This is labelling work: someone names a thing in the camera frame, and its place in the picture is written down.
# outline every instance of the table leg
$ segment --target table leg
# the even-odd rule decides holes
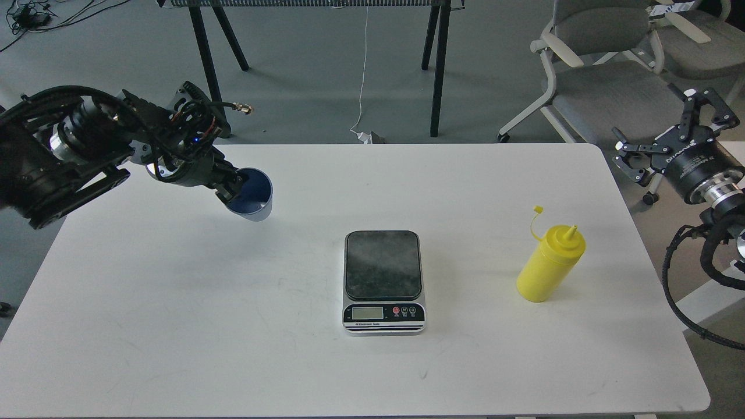
[[[202,12],[198,7],[190,7],[188,12],[191,16],[191,24],[194,26],[194,35],[197,37],[197,47],[199,47],[199,55],[202,58],[204,75],[207,77],[209,95],[212,97],[213,101],[222,101],[220,87],[218,86],[218,76],[215,74],[215,64],[212,62],[212,54],[209,52],[207,32],[204,30]]]
[[[443,101],[443,78],[445,77],[445,53],[448,48],[448,25],[450,24],[450,1],[440,7],[440,32],[437,35],[437,62],[434,67],[434,95],[429,136],[437,137],[440,131],[440,104]]]
[[[246,57],[243,55],[241,46],[238,44],[238,40],[235,38],[235,33],[232,30],[232,26],[230,26],[228,16],[225,16],[225,10],[223,10],[222,7],[213,7],[212,9],[215,12],[215,16],[218,18],[218,22],[220,22],[220,26],[223,28],[223,32],[225,33],[225,37],[228,39],[230,48],[233,50],[235,59],[238,60],[238,65],[241,66],[241,70],[248,71],[250,67],[248,66]]]
[[[437,17],[440,15],[440,6],[432,6],[429,11],[429,25],[427,25],[427,37],[424,41],[424,54],[422,54],[422,70],[429,69],[429,57],[432,54],[432,43],[434,42],[434,30],[437,27]]]

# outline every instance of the plastic cup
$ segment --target plastic cup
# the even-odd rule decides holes
[[[238,173],[247,175],[241,193],[225,207],[234,214],[251,221],[263,221],[272,212],[272,183],[257,168],[242,168]]]

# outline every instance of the cable connector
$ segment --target cable connector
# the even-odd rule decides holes
[[[250,115],[253,112],[253,107],[251,107],[251,105],[239,104],[238,102],[233,102],[232,105],[233,105],[233,109],[237,110],[240,113]]]

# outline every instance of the office chair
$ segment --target office chair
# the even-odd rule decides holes
[[[664,68],[689,80],[736,77],[724,99],[732,104],[745,85],[745,32],[725,22],[732,7],[730,0],[720,0],[722,13],[718,17],[695,9],[700,2],[696,1],[692,10],[678,13],[694,28],[666,25],[656,29],[665,53]]]
[[[546,72],[545,91],[499,130],[497,140],[508,141],[509,131],[538,109],[566,142],[576,142],[577,134],[606,150],[615,149],[618,142],[613,127],[639,144],[653,142],[678,122],[681,101],[642,62],[614,60],[585,66],[579,57],[627,51],[645,37],[661,54],[659,38],[650,30],[647,6],[649,0],[556,0],[553,19],[540,39],[530,44]],[[569,68],[557,72],[555,57]]]

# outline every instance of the white cable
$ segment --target white cable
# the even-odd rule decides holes
[[[355,127],[360,124],[360,120],[362,120],[362,89],[365,87],[365,70],[367,69],[367,17],[370,13],[370,6],[365,7],[365,61],[362,65],[362,85],[360,86],[360,116],[357,117],[357,122],[351,126],[349,129],[350,132],[353,132],[357,134],[357,138],[362,137],[362,133],[359,133],[355,131]]]

